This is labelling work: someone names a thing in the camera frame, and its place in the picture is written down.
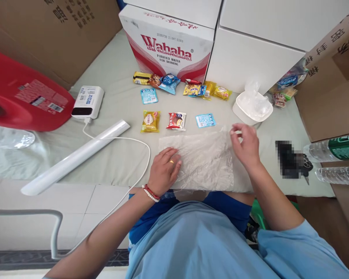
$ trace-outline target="light blue shirt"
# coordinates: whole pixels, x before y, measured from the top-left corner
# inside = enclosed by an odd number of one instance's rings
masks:
[[[349,278],[335,250],[305,220],[261,230],[259,252],[221,212],[182,202],[158,218],[129,255],[126,278]]]

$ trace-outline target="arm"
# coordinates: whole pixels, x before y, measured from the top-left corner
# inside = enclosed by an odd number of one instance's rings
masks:
[[[182,164],[180,156],[175,155],[177,151],[167,148],[154,158],[147,184],[156,195],[162,196],[177,180]],[[102,222],[75,252],[58,262],[46,277],[96,278],[130,229],[154,203],[140,189]]]
[[[256,129],[246,124],[233,124],[230,131],[235,155],[244,165],[269,226],[284,231],[301,225],[304,218],[291,204],[260,161]]]

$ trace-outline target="wahaha logo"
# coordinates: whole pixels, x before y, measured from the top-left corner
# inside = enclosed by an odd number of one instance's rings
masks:
[[[153,38],[151,40],[151,37],[149,36],[144,36],[141,35],[143,41],[145,42],[145,45],[147,46],[148,50],[152,50],[152,51],[158,51],[160,53],[163,54],[167,54],[167,55],[172,55],[181,59],[186,59],[191,61],[191,53],[190,52],[185,52],[183,51],[180,47],[178,48],[171,48],[169,46],[166,45],[166,43],[156,43],[156,39]]]

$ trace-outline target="red plastic jug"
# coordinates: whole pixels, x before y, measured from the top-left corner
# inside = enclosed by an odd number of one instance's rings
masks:
[[[54,81],[0,53],[0,126],[52,131],[70,118],[74,102]]]

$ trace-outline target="red bracelet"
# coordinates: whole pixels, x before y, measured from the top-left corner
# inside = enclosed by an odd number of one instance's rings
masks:
[[[147,184],[145,184],[145,188],[154,198],[156,198],[157,200],[160,199],[159,196],[155,195],[154,192],[147,186]]]

